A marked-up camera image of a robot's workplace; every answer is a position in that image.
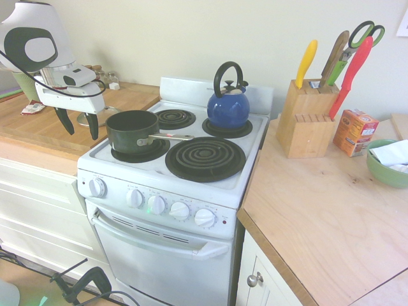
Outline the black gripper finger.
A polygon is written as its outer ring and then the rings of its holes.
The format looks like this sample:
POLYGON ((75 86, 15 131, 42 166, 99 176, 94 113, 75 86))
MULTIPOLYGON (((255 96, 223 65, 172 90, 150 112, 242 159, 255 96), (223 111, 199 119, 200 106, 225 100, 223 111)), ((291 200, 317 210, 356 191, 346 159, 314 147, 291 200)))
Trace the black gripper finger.
POLYGON ((71 122, 71 120, 68 117, 68 113, 66 109, 63 108, 54 108, 60 122, 63 124, 64 128, 66 129, 66 131, 70 134, 73 135, 75 133, 75 129, 73 127, 73 124, 71 122))
POLYGON ((90 129, 92 139, 97 140, 99 136, 98 116, 93 113, 88 113, 87 122, 89 124, 89 129, 90 129))

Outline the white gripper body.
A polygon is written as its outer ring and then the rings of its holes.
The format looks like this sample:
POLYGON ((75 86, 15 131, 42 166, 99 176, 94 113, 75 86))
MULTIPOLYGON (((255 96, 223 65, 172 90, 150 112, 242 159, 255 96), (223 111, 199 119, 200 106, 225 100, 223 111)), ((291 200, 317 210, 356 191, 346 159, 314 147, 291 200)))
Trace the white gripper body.
POLYGON ((100 88, 94 82, 81 87, 68 86, 66 91, 63 91, 75 97, 51 91, 38 83, 35 84, 35 87, 40 101, 46 106, 92 114, 99 113, 105 107, 100 88))

